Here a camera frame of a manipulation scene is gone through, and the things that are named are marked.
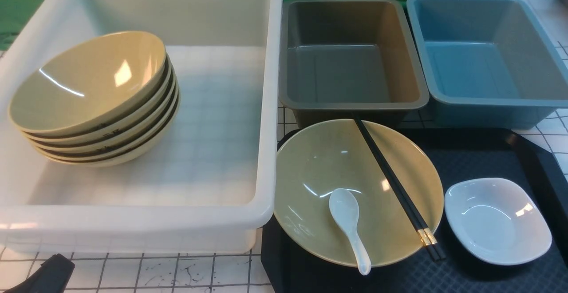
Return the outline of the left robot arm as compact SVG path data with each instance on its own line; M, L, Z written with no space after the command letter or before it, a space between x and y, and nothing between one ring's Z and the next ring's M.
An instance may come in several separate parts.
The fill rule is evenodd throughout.
M7 293L63 293L75 264L62 254L55 254L41 264L28 279L6 290Z

